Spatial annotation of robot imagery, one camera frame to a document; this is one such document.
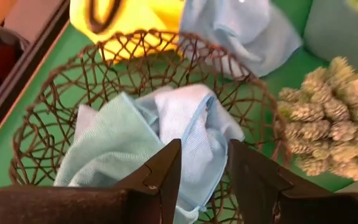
yellow bottle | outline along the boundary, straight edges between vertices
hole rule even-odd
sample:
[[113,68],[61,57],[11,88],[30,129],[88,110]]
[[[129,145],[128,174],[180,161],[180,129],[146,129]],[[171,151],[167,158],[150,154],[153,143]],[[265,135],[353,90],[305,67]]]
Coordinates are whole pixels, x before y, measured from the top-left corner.
[[[117,0],[94,0],[94,16],[97,21],[106,21],[114,1]],[[167,30],[179,32],[180,21],[185,1],[183,0],[122,0],[119,9],[112,20],[112,24],[103,32],[95,34],[90,30],[90,0],[71,0],[70,1],[70,22],[71,24],[90,38],[94,43],[108,40],[115,32],[124,34],[134,32],[138,29],[149,30]],[[148,34],[145,42],[150,45],[158,45],[160,39]],[[157,50],[172,50],[176,46],[166,43],[157,46]],[[126,50],[122,49],[119,41],[109,41],[104,47],[104,56],[106,60],[114,59],[118,62],[122,59],[129,59],[130,53],[134,51],[135,57],[141,57],[144,54],[144,48],[138,47],[135,50],[136,42],[129,42],[125,45]]]

brown wire basket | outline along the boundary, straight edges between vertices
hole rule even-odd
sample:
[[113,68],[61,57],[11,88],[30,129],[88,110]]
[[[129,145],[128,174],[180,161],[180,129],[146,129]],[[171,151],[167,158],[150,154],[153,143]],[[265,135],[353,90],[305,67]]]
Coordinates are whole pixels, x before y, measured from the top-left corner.
[[[147,42],[153,36],[159,45]],[[117,41],[121,49],[110,52],[114,59],[122,53],[129,58],[113,65],[101,49],[109,41]],[[135,57],[128,43],[145,53]],[[175,50],[158,51],[167,44]],[[181,57],[183,53],[194,57]],[[246,143],[277,159],[286,159],[279,131],[274,124],[282,122],[276,113],[275,98],[265,83],[249,73],[242,79],[231,68],[223,72],[223,57],[237,65],[241,74],[249,70],[220,47],[213,46],[194,34],[138,30],[131,34],[114,34],[106,42],[89,45],[66,64],[54,69],[34,103],[27,107],[23,125],[13,137],[14,158],[9,176],[13,184],[52,185],[59,165],[73,140],[79,104],[100,109],[102,105],[125,91],[134,98],[165,85],[174,87],[204,83],[212,89],[221,104],[242,126]],[[242,223],[229,177],[225,175],[207,205],[200,213],[199,223]]]

wire basket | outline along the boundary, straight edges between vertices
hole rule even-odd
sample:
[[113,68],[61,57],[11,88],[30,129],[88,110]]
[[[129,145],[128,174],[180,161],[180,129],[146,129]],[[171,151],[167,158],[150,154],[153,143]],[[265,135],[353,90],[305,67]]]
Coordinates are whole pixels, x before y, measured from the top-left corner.
[[[146,37],[160,40],[151,45]],[[101,49],[108,41],[117,41],[121,49],[110,52],[106,60]],[[138,30],[131,34],[114,34],[106,42],[85,47],[77,56],[54,69],[34,103],[26,109],[23,125],[13,138],[14,158],[9,168],[13,184],[52,185],[59,165],[73,140],[79,104],[100,109],[122,91],[134,98],[164,86],[179,87],[193,83],[208,85],[221,104],[243,127],[246,143],[263,150],[272,159],[288,158],[286,147],[275,124],[282,119],[276,113],[275,98],[264,82],[249,73],[243,79],[229,79],[238,74],[223,72],[222,57],[236,64],[238,72],[248,69],[224,49],[213,46],[197,35]],[[137,58],[126,45],[141,48],[145,56]],[[157,47],[175,44],[176,50],[161,52]],[[113,61],[129,57],[113,65]],[[184,53],[194,57],[181,57]],[[200,213],[200,223],[233,223],[242,219],[229,177],[225,175],[207,205]]]

light blue fabric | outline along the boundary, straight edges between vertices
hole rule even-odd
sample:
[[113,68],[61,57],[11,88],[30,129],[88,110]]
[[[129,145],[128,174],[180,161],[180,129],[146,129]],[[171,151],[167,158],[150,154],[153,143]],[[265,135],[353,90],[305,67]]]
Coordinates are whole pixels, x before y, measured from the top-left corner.
[[228,140],[244,139],[204,85],[166,86],[136,101],[121,93],[99,112],[81,105],[55,185],[109,187],[175,138],[182,140],[182,172],[174,223],[193,223],[222,177]]
[[[180,29],[224,47],[258,77],[281,66],[302,45],[301,37],[269,0],[187,0]],[[196,57],[210,54],[202,49],[203,44],[197,44],[200,51]],[[194,57],[192,50],[184,53]],[[212,60],[220,70],[218,60],[207,57],[206,61]],[[222,66],[225,73],[231,68],[235,78],[248,74],[241,73],[227,55]]]

succulent plant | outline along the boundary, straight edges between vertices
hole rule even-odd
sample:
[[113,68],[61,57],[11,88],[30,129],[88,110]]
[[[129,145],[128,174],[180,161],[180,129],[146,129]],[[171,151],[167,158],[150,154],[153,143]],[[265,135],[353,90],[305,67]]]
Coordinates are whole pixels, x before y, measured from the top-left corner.
[[299,90],[284,88],[279,97],[296,165],[307,175],[330,171],[358,181],[358,71],[346,58],[308,73]]

